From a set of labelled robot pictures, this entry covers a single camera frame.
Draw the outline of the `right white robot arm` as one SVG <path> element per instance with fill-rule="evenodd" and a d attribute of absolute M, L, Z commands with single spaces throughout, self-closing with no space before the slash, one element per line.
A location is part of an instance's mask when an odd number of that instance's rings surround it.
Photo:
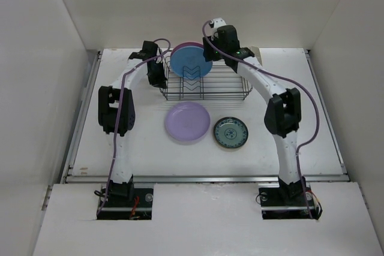
<path fill-rule="evenodd" d="M 204 35 L 204 57 L 225 61 L 235 73 L 246 79 L 265 100 L 266 129 L 272 134 L 277 148 L 279 174 L 278 198 L 292 204 L 302 194 L 302 176 L 297 168 L 297 131 L 301 121 L 301 95 L 296 88 L 285 88 L 267 72 L 255 54 L 241 47 L 234 26 L 222 19 L 207 21 L 212 35 Z"/>

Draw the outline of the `pink plastic plate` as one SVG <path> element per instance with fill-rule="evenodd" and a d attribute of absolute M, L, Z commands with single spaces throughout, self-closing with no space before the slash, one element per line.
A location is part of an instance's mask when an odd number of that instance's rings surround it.
<path fill-rule="evenodd" d="M 203 44 L 201 44 L 201 43 L 197 43 L 197 42 L 194 42 L 194 41 L 187 41 L 187 42 L 184 42 L 184 43 L 181 43 L 181 44 L 175 46 L 173 48 L 173 50 L 172 50 L 170 55 L 172 56 L 177 50 L 179 50 L 181 48 L 190 47 L 190 46 L 192 46 L 192 47 L 199 47 L 201 49 L 203 48 Z"/>

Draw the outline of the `blue patterned glass plate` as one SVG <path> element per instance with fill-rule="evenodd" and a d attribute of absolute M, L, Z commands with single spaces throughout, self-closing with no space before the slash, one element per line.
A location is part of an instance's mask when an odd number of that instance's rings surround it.
<path fill-rule="evenodd" d="M 223 148 L 238 149 L 246 144 L 249 136 L 246 124 L 235 117 L 219 119 L 213 127 L 215 141 Z"/>

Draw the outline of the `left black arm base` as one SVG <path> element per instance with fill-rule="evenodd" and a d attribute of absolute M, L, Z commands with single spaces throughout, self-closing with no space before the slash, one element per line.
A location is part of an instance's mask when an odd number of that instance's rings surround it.
<path fill-rule="evenodd" d="M 98 220 L 151 220 L 152 204 L 154 200 L 153 188 L 135 188 L 131 200 L 125 197 L 112 197 L 106 201 Z"/>

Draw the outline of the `light blue plastic plate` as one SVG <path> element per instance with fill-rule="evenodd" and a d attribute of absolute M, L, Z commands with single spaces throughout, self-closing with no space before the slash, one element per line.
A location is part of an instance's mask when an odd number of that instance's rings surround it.
<path fill-rule="evenodd" d="M 205 77 L 213 62 L 206 61 L 203 52 L 200 46 L 177 47 L 170 55 L 170 68 L 177 76 L 190 80 Z"/>

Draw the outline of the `lavender plastic plate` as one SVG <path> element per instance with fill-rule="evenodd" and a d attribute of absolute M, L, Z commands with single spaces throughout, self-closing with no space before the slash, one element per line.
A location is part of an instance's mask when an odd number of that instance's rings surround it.
<path fill-rule="evenodd" d="M 175 140 L 193 142 L 207 133 L 211 117 L 204 106 L 189 101 L 174 105 L 168 111 L 164 124 L 166 131 Z"/>

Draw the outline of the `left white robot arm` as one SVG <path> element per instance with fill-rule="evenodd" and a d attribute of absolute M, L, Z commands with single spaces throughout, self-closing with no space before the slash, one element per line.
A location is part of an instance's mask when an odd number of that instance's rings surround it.
<path fill-rule="evenodd" d="M 128 206 L 134 199 L 133 172 L 125 147 L 125 138 L 136 120 L 132 89 L 144 77 L 155 88 L 167 88 L 163 58 L 170 46 L 165 38 L 144 41 L 142 48 L 128 57 L 121 75 L 111 85 L 98 90 L 98 123 L 103 132 L 113 134 L 112 162 L 104 198 L 114 198 L 121 206 Z"/>

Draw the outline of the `metal wire dish rack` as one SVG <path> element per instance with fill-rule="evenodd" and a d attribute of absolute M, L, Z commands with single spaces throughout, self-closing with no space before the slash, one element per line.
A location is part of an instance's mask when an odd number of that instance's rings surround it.
<path fill-rule="evenodd" d="M 253 90 L 252 85 L 223 60 L 214 62 L 204 77 L 199 68 L 185 68 L 191 74 L 179 77 L 171 69 L 169 56 L 165 58 L 164 70 L 167 87 L 161 88 L 160 92 L 168 101 L 244 100 Z"/>

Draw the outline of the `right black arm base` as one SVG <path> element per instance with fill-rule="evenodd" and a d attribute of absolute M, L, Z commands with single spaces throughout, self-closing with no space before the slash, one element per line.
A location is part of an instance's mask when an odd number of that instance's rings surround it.
<path fill-rule="evenodd" d="M 310 186 L 306 187 L 305 195 L 300 189 L 299 195 L 288 198 L 279 186 L 260 185 L 256 201 L 260 204 L 263 220 L 319 220 L 323 213 L 322 205 Z"/>

